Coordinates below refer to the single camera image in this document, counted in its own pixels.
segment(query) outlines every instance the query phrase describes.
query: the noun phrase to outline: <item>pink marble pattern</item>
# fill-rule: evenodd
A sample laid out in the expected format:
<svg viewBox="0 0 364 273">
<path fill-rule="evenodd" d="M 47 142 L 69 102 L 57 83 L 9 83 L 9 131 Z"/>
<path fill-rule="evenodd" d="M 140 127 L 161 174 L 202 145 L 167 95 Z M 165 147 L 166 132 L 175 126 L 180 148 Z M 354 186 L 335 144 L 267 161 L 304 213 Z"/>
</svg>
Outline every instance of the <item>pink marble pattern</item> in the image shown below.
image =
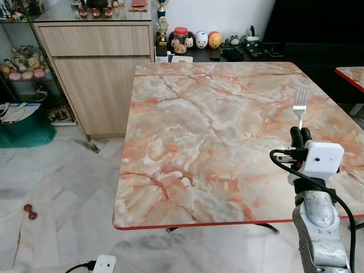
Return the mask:
<svg viewBox="0 0 364 273">
<path fill-rule="evenodd" d="M 335 72 L 364 92 L 364 67 L 338 67 Z"/>
<path fill-rule="evenodd" d="M 135 71 L 114 226 L 290 221 L 294 188 L 269 152 L 290 145 L 297 88 L 309 90 L 304 126 L 345 149 L 330 186 L 364 214 L 364 132 L 294 64 L 146 64 Z"/>
</svg>

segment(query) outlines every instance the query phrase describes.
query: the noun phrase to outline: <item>small red object on floor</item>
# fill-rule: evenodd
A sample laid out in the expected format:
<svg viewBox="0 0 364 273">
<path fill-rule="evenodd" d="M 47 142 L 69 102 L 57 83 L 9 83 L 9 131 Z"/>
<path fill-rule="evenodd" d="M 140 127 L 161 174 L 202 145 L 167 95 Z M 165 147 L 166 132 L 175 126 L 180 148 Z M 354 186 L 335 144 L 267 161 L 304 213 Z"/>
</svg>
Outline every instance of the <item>small red object on floor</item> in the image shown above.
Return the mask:
<svg viewBox="0 0 364 273">
<path fill-rule="evenodd" d="M 28 218 L 29 218 L 30 220 L 34 220 L 34 219 L 36 218 L 37 214 L 36 214 L 35 212 L 33 212 L 33 211 L 32 211 L 32 205 L 30 205 L 30 204 L 26 204 L 26 205 L 24 206 L 24 210 L 25 210 L 26 212 L 29 212 L 29 216 L 28 216 Z"/>
</svg>

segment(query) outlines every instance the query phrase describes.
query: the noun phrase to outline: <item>cabinet drawer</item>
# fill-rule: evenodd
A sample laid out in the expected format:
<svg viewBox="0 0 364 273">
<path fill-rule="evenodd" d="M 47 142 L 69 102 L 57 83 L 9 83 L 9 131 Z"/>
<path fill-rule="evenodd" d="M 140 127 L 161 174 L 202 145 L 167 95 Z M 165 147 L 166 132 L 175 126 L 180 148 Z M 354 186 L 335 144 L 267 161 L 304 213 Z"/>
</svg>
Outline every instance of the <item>cabinet drawer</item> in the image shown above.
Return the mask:
<svg viewBox="0 0 364 273">
<path fill-rule="evenodd" d="M 52 56 L 150 55 L 148 26 L 40 27 Z"/>
</svg>

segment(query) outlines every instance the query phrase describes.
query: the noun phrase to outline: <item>white tile floor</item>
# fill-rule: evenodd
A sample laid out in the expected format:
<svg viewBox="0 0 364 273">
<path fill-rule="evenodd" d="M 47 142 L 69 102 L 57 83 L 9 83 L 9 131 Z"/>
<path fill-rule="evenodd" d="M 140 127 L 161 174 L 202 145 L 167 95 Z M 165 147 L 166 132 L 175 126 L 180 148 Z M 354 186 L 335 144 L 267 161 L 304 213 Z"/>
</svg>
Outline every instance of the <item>white tile floor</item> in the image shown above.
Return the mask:
<svg viewBox="0 0 364 273">
<path fill-rule="evenodd" d="M 57 129 L 49 145 L 0 149 L 0 272 L 62 273 L 99 254 L 117 257 L 115 273 L 303 271 L 292 223 L 275 224 L 278 235 L 254 225 L 172 233 L 115 230 L 111 216 L 123 139 L 95 142 L 97 154 L 82 145 L 77 127 Z M 26 203 L 37 219 L 28 219 Z M 346 249 L 347 225 L 342 221 Z M 359 273 L 364 272 L 364 232 L 357 234 Z"/>
</svg>

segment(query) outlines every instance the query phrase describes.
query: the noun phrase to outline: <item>plastic jar with red lid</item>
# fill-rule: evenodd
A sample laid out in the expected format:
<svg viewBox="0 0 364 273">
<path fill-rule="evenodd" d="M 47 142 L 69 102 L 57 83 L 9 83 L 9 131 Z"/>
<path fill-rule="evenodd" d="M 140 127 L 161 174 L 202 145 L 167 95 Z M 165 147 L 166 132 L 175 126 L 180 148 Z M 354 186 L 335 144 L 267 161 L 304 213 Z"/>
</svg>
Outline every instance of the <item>plastic jar with red lid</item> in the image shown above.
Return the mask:
<svg viewBox="0 0 364 273">
<path fill-rule="evenodd" d="M 188 29 L 185 27 L 176 27 L 173 39 L 173 48 L 177 54 L 185 54 L 187 45 L 185 43 L 188 36 Z"/>
</svg>

